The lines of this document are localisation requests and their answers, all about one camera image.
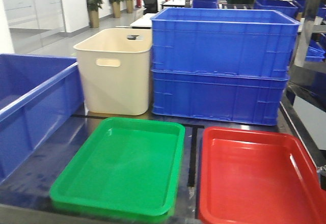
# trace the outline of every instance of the floor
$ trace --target floor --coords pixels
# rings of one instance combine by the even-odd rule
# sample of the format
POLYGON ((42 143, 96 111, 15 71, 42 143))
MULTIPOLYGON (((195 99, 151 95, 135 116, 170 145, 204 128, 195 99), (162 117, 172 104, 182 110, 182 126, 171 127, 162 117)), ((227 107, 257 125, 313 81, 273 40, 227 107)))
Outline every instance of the floor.
POLYGON ((126 12, 121 13, 121 18, 114 18, 109 16, 108 18, 104 18, 100 20, 99 28, 88 28, 86 31, 73 36, 62 38, 59 41, 56 41, 52 44, 46 45, 44 47, 38 48, 33 51, 27 52, 28 54, 38 54, 38 55, 55 55, 55 56, 74 56, 75 50, 73 46, 92 35, 98 33, 101 30, 114 28, 117 26, 125 26, 128 27, 131 23, 136 20, 136 12, 132 14, 128 14, 126 12))

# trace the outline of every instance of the crate rim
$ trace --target crate rim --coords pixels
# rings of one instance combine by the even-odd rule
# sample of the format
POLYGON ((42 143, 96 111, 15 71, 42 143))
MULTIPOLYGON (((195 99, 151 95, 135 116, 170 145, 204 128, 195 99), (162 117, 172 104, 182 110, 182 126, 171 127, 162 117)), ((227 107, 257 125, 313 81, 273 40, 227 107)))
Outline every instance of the crate rim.
MULTIPOLYGON (((255 12, 274 12, 276 13, 277 15, 280 15, 282 16, 283 18, 285 18, 286 20, 290 21, 290 23, 259 23, 259 22, 237 22, 237 21, 207 21, 207 20, 172 20, 172 19, 159 19, 158 17, 166 12, 166 11, 175 11, 175 10, 169 10, 169 9, 172 9, 172 8, 165 8, 163 9, 162 11, 160 11, 158 14, 156 14, 155 16, 152 16, 150 19, 151 20, 154 20, 154 21, 168 21, 168 22, 209 22, 209 23, 224 23, 224 24, 234 24, 234 23, 242 23, 242 24, 258 24, 258 25, 300 25, 301 23, 291 17, 289 17, 288 15, 280 12, 280 11, 277 11, 277 10, 268 10, 268 9, 252 9, 250 11, 255 11, 255 12)), ((183 8, 182 11, 193 11, 193 10, 205 10, 205 11, 233 11, 233 12, 238 12, 238 11, 248 11, 246 9, 200 9, 200 8, 197 8, 197 9, 193 9, 193 8, 183 8)))
MULTIPOLYGON (((76 51, 80 51, 80 52, 124 53, 124 54, 131 54, 131 55, 133 55, 133 54, 137 54, 137 53, 146 53, 146 52, 148 52, 149 50, 151 50, 151 46, 150 46, 148 49, 146 49, 146 50, 138 51, 138 52, 106 51, 106 50, 104 51, 104 50, 94 50, 94 49, 85 49, 85 48, 82 49, 82 48, 78 48, 78 47, 77 47, 77 46, 79 46, 80 44, 83 44, 83 43, 89 41, 90 39, 92 39, 92 38, 94 38, 94 37, 96 37, 96 36, 101 35, 103 32, 107 32, 108 30, 121 30, 121 28, 107 28, 107 29, 101 30, 101 31, 99 31, 98 33, 96 33, 96 34, 90 36, 89 38, 86 38, 86 39, 84 39, 83 41, 78 42, 77 44, 75 44, 75 45, 73 46, 73 49, 75 49, 76 51)), ((147 31, 147 32, 151 32, 151 31, 152 31, 152 30, 147 30, 147 29, 132 29, 132 30, 140 30, 141 32, 142 32, 142 31, 147 31)))
POLYGON ((177 74, 177 75, 190 75, 190 76, 207 76, 207 77, 222 77, 222 78, 241 78, 241 79, 254 79, 254 80, 272 80, 272 81, 287 81, 289 79, 289 75, 286 74, 283 78, 278 77, 265 77, 265 76, 249 76, 249 75, 231 75, 231 74, 214 74, 214 73, 193 73, 193 72, 181 72, 181 71, 171 71, 171 70, 158 70, 151 69, 154 73, 161 74, 177 74))
MULTIPOLYGON (((46 57, 46 56, 35 56, 35 55, 28 55, 29 57, 46 57)), ((72 65, 68 66, 67 68, 63 69, 60 73, 54 75, 53 77, 49 78, 48 80, 44 81, 43 83, 39 84, 38 86, 34 87, 27 93, 20 96, 15 101, 9 103, 2 109, 0 109, 0 122, 5 120, 8 116, 12 115, 12 113, 16 112, 18 108, 24 106, 25 104, 29 103, 31 100, 39 96, 44 91, 48 90, 49 88, 53 87, 59 81, 62 80, 63 77, 68 76, 75 70, 77 70, 78 63, 75 62, 72 65)))

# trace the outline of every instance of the red fire extinguisher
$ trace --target red fire extinguisher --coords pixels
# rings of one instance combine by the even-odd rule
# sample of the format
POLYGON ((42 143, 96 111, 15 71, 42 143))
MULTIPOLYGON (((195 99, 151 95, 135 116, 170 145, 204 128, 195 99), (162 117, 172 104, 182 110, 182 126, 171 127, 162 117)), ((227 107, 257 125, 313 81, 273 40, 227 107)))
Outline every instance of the red fire extinguisher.
POLYGON ((136 0, 136 6, 140 8, 142 6, 142 0, 136 0))

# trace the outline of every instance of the gold planter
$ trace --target gold planter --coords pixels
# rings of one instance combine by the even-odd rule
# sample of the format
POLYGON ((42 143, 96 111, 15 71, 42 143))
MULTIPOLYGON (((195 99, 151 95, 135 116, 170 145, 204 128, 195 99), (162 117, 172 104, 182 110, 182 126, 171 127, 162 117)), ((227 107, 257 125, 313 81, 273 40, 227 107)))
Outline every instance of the gold planter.
POLYGON ((98 17, 98 11, 95 11, 95 10, 88 11, 88 16, 90 18, 90 27, 91 28, 99 28, 100 20, 98 17))
POLYGON ((113 2, 112 3, 112 10, 113 10, 113 13, 114 13, 114 17, 115 18, 120 18, 120 16, 121 16, 120 3, 113 2))
POLYGON ((126 5, 127 5, 127 13, 132 13, 133 12, 133 0, 126 0, 126 5))

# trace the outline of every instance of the bin handle hole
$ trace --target bin handle hole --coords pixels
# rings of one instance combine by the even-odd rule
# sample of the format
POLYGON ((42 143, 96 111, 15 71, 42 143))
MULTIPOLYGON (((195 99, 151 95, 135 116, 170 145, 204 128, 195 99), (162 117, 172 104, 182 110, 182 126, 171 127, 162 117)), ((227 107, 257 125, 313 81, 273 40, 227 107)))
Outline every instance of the bin handle hole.
POLYGON ((128 40, 143 41, 144 36, 141 35, 127 35, 128 40))
POLYGON ((118 59, 97 59, 96 65, 108 66, 108 67, 119 67, 121 65, 121 62, 118 59))

